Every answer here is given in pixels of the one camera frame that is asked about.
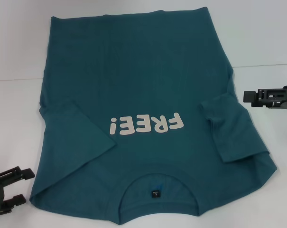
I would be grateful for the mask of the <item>teal T-shirt with FREE print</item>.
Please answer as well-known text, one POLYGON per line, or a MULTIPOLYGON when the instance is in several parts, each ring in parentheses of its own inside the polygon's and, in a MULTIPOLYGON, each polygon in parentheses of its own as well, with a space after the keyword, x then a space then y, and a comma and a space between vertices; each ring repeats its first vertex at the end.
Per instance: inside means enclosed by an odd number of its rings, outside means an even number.
POLYGON ((276 171, 207 8, 51 18, 30 202, 122 225, 203 213, 276 171))

